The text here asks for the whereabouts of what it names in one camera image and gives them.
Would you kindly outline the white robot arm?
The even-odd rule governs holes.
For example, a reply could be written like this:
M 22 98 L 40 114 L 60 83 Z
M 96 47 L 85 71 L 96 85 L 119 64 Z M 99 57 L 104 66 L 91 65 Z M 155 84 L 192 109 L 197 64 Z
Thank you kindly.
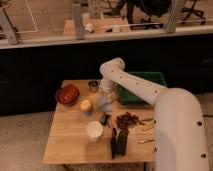
M 154 107 L 155 171 L 210 171 L 201 105 L 182 88 L 167 88 L 124 71 L 114 58 L 100 65 L 100 87 L 118 84 Z

